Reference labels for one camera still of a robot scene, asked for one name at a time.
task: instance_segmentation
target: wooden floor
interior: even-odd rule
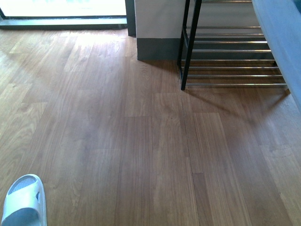
[[[33,173],[49,226],[301,225],[288,91],[180,91],[175,62],[137,61],[127,30],[0,40],[0,206]]]

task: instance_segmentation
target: doorway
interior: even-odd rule
[[[126,16],[125,0],[0,0],[5,18]]]

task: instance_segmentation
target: dark wall trim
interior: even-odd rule
[[[0,20],[2,20],[3,18],[5,18],[4,13],[2,12],[2,9],[0,9]]]
[[[137,39],[138,60],[176,60],[180,39]]]
[[[0,20],[1,29],[11,30],[101,30],[126,27],[126,18]]]
[[[135,0],[126,0],[127,30],[129,36],[136,36]]]

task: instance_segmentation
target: slide sandal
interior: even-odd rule
[[[1,226],[47,226],[45,192],[38,176],[24,175],[10,187]]]

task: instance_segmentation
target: metal shoe rack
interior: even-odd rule
[[[198,26],[201,5],[204,3],[251,4],[251,0],[194,2],[191,26],[187,26],[190,0],[185,3],[177,60],[181,90],[185,90],[186,86],[196,85],[286,85],[259,26]]]

